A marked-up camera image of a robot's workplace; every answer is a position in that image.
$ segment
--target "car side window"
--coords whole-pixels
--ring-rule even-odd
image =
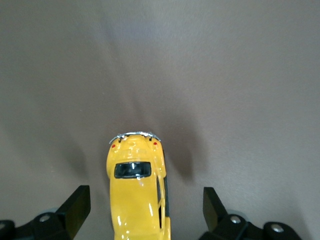
[[[156,178],[156,191],[157,191],[157,195],[158,195],[158,203],[161,200],[161,192],[160,192],[160,184],[159,184],[159,179]]]

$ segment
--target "yellow toy car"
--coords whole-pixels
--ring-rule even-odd
[[[106,159],[114,240],[170,240],[167,172],[160,139],[127,132],[111,141]]]

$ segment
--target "gray backdrop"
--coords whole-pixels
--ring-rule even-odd
[[[75,239],[113,239],[108,142],[152,131],[173,240],[207,229],[204,186],[318,239],[319,21],[319,1],[2,1],[0,219],[89,184]]]

